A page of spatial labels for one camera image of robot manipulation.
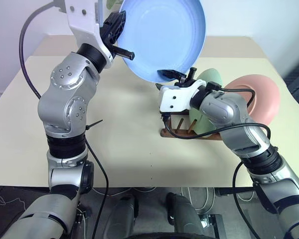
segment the wall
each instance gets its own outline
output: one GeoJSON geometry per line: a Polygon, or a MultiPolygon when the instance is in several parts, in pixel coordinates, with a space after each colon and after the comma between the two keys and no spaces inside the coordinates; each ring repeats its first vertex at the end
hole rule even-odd
{"type": "MultiPolygon", "coordinates": [[[[250,36],[285,76],[299,61],[299,0],[201,0],[207,35],[250,36]]],[[[18,38],[26,18],[48,0],[0,0],[0,94],[18,72],[18,38]]],[[[56,8],[39,15],[25,38],[25,57],[46,34],[71,34],[56,8]]]]}

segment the light blue plate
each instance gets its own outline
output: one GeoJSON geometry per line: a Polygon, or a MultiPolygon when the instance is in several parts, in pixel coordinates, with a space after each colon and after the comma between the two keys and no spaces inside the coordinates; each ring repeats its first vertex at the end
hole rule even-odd
{"type": "Polygon", "coordinates": [[[127,66],[144,80],[162,83],[171,79],[157,70],[186,73],[203,48],[206,24],[199,0],[125,0],[126,23],[119,47],[133,51],[127,66]]]}

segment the black cable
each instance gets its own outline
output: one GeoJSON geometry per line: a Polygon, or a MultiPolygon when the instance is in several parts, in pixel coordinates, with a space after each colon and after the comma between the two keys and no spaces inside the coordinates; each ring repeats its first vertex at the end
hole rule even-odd
{"type": "Polygon", "coordinates": [[[37,16],[39,15],[41,12],[48,10],[49,8],[54,6],[54,2],[50,2],[42,7],[40,7],[39,9],[37,9],[36,11],[34,11],[29,17],[28,19],[25,21],[21,33],[20,33],[20,39],[19,39],[19,60],[20,60],[20,65],[21,65],[21,69],[23,72],[23,75],[25,77],[26,82],[28,83],[28,85],[30,86],[30,88],[32,89],[32,91],[35,93],[35,95],[40,99],[41,95],[39,94],[39,92],[36,90],[36,88],[34,87],[34,85],[32,84],[28,73],[26,71],[25,68],[25,63],[24,63],[24,55],[23,55],[23,42],[24,42],[24,36],[25,36],[25,32],[26,29],[28,28],[28,26],[30,25],[31,21],[37,16]]]}
{"type": "Polygon", "coordinates": [[[9,222],[9,224],[5,227],[5,229],[0,233],[0,238],[6,233],[6,231],[10,228],[10,226],[15,222],[15,219],[20,216],[24,211],[18,212],[12,220],[9,222]]]}
{"type": "Polygon", "coordinates": [[[225,89],[225,88],[220,88],[221,91],[225,92],[250,92],[251,93],[251,98],[247,103],[247,107],[251,104],[251,102],[254,100],[256,92],[252,89],[225,89]]]}
{"type": "Polygon", "coordinates": [[[271,137],[271,131],[270,131],[269,127],[267,125],[265,125],[265,124],[262,124],[262,123],[238,123],[238,124],[235,124],[235,125],[218,128],[218,129],[215,129],[215,130],[212,130],[212,131],[209,131],[209,132],[206,132],[206,133],[201,133],[201,134],[198,134],[198,135],[194,135],[194,136],[181,136],[181,135],[178,135],[178,134],[174,133],[168,127],[167,122],[164,122],[164,125],[165,125],[166,129],[168,130],[168,132],[171,135],[173,135],[176,138],[181,138],[181,139],[195,139],[195,138],[204,137],[204,136],[207,136],[207,135],[210,135],[210,134],[214,134],[214,133],[219,133],[219,132],[222,132],[222,131],[225,131],[225,130],[229,130],[229,129],[232,129],[232,128],[239,128],[239,127],[246,127],[246,126],[258,126],[258,127],[262,127],[262,128],[264,128],[267,131],[267,138],[270,139],[270,137],[271,137]]]}
{"type": "Polygon", "coordinates": [[[106,180],[106,189],[105,189],[105,193],[104,193],[104,196],[103,196],[103,200],[102,200],[102,203],[101,203],[101,207],[99,209],[99,214],[98,214],[98,217],[96,218],[96,221],[95,221],[95,225],[94,225],[94,229],[93,229],[93,234],[92,234],[92,239],[95,238],[95,234],[96,234],[96,230],[98,228],[98,224],[99,224],[99,221],[100,221],[100,218],[101,218],[101,213],[102,213],[102,210],[103,210],[103,206],[104,206],[104,203],[105,203],[105,200],[106,200],[106,196],[108,194],[108,190],[109,190],[109,179],[108,179],[108,175],[106,174],[101,162],[99,161],[99,159],[97,158],[97,156],[95,155],[95,153],[93,152],[91,146],[89,145],[88,143],[88,140],[85,139],[85,143],[86,145],[88,146],[88,149],[90,150],[91,154],[93,155],[93,157],[95,158],[95,161],[98,163],[100,169],[102,170],[103,174],[104,174],[104,177],[105,177],[105,180],[106,180]]]}
{"type": "Polygon", "coordinates": [[[243,162],[240,162],[234,172],[234,176],[233,176],[233,195],[234,195],[234,200],[235,200],[235,204],[237,206],[237,209],[241,215],[241,217],[244,219],[245,223],[247,224],[247,226],[249,227],[249,230],[253,233],[253,235],[255,236],[256,239],[260,239],[260,237],[258,236],[258,234],[255,232],[253,226],[249,223],[249,221],[247,220],[246,216],[243,213],[243,210],[241,209],[238,199],[237,199],[237,192],[236,192],[236,177],[237,177],[237,173],[239,168],[241,167],[241,165],[243,165],[243,162]]]}

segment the floor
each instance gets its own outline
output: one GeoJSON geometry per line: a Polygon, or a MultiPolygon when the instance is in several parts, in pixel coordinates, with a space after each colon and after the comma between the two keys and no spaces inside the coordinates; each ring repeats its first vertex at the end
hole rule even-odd
{"type": "MultiPolygon", "coordinates": [[[[126,190],[126,188],[111,188],[109,194],[118,193],[126,190]]],[[[134,227],[134,234],[150,233],[150,232],[172,232],[173,226],[171,226],[166,219],[166,210],[164,207],[165,196],[168,192],[181,193],[181,188],[156,188],[151,192],[138,192],[135,189],[131,189],[124,194],[120,194],[114,197],[107,197],[105,207],[102,212],[100,224],[97,231],[96,238],[102,238],[103,228],[106,220],[111,213],[112,208],[116,202],[126,194],[136,195],[140,202],[139,217],[136,220],[134,227]]],[[[209,199],[206,204],[208,209],[212,204],[213,189],[209,188],[209,199]]],[[[183,188],[184,196],[189,198],[188,189],[183,188]]],[[[190,195],[194,207],[200,208],[206,200],[206,188],[190,188],[190,195]]],[[[43,195],[42,192],[29,191],[17,187],[1,187],[0,196],[6,201],[13,200],[20,197],[25,201],[25,206],[28,207],[37,197],[43,195]]],[[[251,195],[250,192],[240,194],[242,198],[248,199],[251,195]]],[[[102,200],[102,195],[97,194],[94,191],[83,195],[81,197],[81,204],[87,207],[92,214],[86,220],[86,238],[91,238],[96,220],[97,212],[102,200]]],[[[255,231],[262,239],[282,239],[283,234],[279,227],[278,221],[275,215],[271,215],[266,212],[260,205],[257,196],[255,195],[250,202],[243,202],[240,200],[241,207],[247,218],[251,220],[251,223],[255,231]]],[[[23,204],[19,201],[14,201],[0,206],[0,236],[4,232],[5,228],[10,224],[12,220],[16,220],[23,211],[23,204]]],[[[215,197],[213,208],[209,214],[221,214],[223,216],[227,239],[253,239],[247,226],[243,222],[235,206],[233,196],[215,197]]],[[[81,228],[77,230],[78,239],[83,239],[83,224],[81,228]]],[[[214,236],[213,230],[207,228],[207,236],[214,236]]]]}

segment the silver robotic arm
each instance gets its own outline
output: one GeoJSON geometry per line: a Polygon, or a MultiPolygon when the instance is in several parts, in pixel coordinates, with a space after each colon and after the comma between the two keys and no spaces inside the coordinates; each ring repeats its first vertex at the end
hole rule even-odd
{"type": "Polygon", "coordinates": [[[124,28],[125,12],[113,12],[103,23],[102,1],[54,3],[67,13],[79,50],[53,69],[38,104],[49,146],[50,193],[35,200],[3,239],[59,239],[71,233],[80,195],[93,187],[94,165],[87,160],[85,139],[88,103],[99,74],[116,55],[134,58],[134,53],[113,46],[124,28]]]}
{"type": "MultiPolygon", "coordinates": [[[[162,73],[168,76],[170,71],[162,73]]],[[[173,74],[172,78],[180,79],[178,74],[173,74]]],[[[216,83],[206,85],[193,78],[176,84],[172,87],[158,85],[162,113],[196,108],[218,129],[254,123],[247,112],[246,101],[239,94],[225,94],[218,91],[220,86],[216,83]]],[[[299,239],[299,178],[279,155],[278,149],[270,144],[259,126],[236,127],[221,131],[220,135],[247,167],[264,208],[278,214],[286,238],[299,239]]]]}

